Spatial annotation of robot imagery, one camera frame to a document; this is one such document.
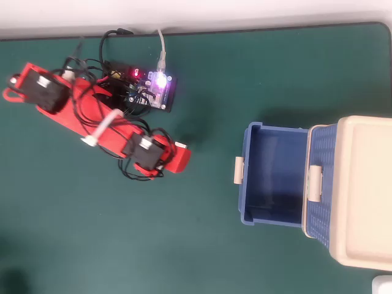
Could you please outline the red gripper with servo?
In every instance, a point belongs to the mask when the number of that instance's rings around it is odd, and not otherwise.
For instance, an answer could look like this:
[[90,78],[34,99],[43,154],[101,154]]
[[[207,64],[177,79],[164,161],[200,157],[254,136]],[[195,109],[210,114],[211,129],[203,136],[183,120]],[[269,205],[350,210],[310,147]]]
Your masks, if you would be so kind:
[[163,169],[172,173],[181,173],[188,165],[191,151],[182,143],[174,143],[173,147],[167,137],[161,135],[133,134],[122,154],[122,174],[137,181],[150,181],[164,176]]

